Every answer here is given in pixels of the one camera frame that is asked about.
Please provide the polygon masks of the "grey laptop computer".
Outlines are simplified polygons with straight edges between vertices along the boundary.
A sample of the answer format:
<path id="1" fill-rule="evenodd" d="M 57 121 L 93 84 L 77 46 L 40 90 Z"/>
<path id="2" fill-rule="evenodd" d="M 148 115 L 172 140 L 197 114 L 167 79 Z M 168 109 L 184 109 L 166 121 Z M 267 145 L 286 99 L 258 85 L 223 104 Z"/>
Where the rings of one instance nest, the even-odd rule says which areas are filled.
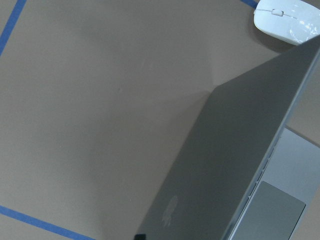
<path id="1" fill-rule="evenodd" d="M 216 87 L 134 238 L 290 240 L 320 146 L 288 121 L 319 64 L 315 37 Z"/>

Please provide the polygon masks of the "white computer mouse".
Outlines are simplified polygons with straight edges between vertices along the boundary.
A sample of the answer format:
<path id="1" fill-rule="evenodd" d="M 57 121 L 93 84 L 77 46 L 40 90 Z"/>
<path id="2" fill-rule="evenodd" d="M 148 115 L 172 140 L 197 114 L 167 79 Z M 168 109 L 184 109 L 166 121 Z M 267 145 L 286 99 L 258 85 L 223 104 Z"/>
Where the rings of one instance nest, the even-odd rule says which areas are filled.
<path id="1" fill-rule="evenodd" d="M 320 10 L 302 0 L 261 0 L 253 21 L 263 33 L 292 45 L 320 35 Z"/>

